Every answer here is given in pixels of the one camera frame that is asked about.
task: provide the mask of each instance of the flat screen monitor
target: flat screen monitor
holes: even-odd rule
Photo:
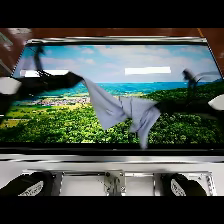
[[[12,76],[38,76],[33,56],[41,44],[44,54],[40,59],[45,71],[53,75],[72,71],[115,98],[183,100],[188,83],[182,72],[187,68],[194,74],[204,74],[198,82],[196,95],[211,100],[224,89],[222,76],[207,41],[192,39],[30,41]],[[45,91],[13,102],[0,126],[0,144],[65,151],[139,151],[137,134],[129,132],[131,122],[127,119],[104,131],[90,102],[88,89],[79,83],[73,88]],[[150,130],[145,151],[197,151],[220,148],[223,143],[224,132],[218,120],[198,114],[163,113]]]

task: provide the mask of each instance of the cloth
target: cloth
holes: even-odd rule
[[[116,99],[92,81],[83,78],[90,101],[96,116],[104,130],[132,118],[130,132],[137,132],[141,148],[147,148],[147,139],[151,127],[160,117],[160,111],[155,107],[156,101],[137,97],[119,97]]]

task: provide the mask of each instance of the black frame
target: black frame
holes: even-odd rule
[[[101,37],[101,38],[55,38],[55,39],[34,39],[27,41],[25,47],[62,46],[62,45],[202,45],[208,46],[213,60],[221,74],[218,63],[206,38],[198,37]],[[26,143],[26,142],[0,142],[0,154],[22,153],[22,154],[51,154],[51,155],[155,155],[155,156],[205,156],[224,155],[224,144],[157,144],[152,149],[141,150],[139,144],[128,143]]]

